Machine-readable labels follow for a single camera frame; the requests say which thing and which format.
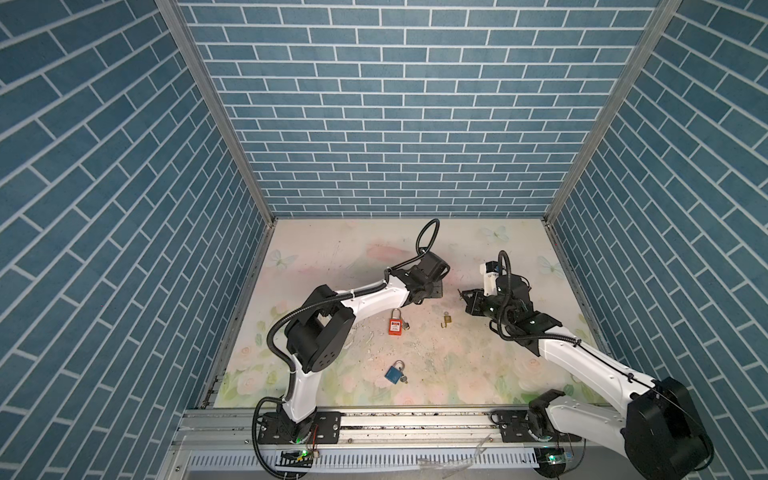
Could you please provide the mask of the small brass padlock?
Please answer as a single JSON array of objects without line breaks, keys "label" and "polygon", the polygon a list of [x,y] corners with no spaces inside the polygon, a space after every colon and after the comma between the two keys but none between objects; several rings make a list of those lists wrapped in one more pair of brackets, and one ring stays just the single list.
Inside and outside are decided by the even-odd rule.
[{"label": "small brass padlock", "polygon": [[442,315],[441,328],[447,328],[452,323],[452,317],[449,312],[445,311]]}]

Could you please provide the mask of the red safety padlock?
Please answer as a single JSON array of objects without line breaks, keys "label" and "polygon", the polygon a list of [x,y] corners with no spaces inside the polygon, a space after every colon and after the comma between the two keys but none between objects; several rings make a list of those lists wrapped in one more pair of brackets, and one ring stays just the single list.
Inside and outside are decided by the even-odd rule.
[{"label": "red safety padlock", "polygon": [[404,330],[402,313],[399,308],[394,308],[388,321],[388,334],[391,336],[401,336]]}]

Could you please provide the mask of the blue padlock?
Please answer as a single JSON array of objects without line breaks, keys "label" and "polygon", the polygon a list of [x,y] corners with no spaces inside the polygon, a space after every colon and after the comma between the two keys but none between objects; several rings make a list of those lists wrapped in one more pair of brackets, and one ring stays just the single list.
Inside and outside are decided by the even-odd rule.
[{"label": "blue padlock", "polygon": [[397,385],[398,383],[400,383],[399,382],[400,377],[402,375],[405,375],[404,369],[405,369],[405,363],[402,360],[396,360],[386,371],[385,379],[390,383]]}]

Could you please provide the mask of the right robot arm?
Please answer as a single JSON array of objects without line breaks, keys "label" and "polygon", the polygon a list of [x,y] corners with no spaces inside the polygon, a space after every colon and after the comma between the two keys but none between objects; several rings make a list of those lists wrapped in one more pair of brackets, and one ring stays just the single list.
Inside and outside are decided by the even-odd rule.
[{"label": "right robot arm", "polygon": [[488,318],[501,340],[575,375],[608,403],[598,407],[550,389],[528,404],[532,437],[576,435],[623,455],[646,479],[682,479],[710,466],[713,441],[682,383],[636,371],[536,310],[529,282],[512,272],[505,251],[480,264],[479,272],[482,287],[460,293],[466,312]]}]

